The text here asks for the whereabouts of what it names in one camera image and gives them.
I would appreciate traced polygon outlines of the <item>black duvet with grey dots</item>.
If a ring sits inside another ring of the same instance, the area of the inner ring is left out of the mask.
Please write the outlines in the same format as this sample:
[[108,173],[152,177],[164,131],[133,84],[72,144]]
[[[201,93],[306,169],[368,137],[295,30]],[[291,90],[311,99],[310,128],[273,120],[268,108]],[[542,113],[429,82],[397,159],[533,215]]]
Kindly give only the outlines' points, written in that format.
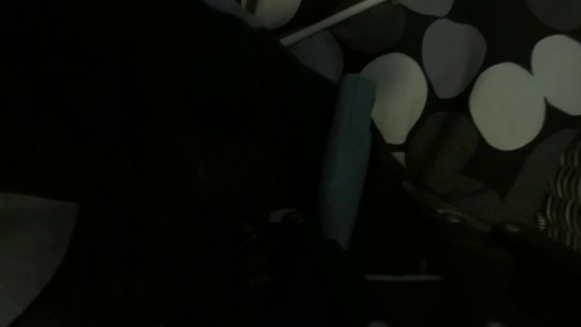
[[580,242],[581,0],[208,0],[331,82],[377,88],[409,189],[480,226]]

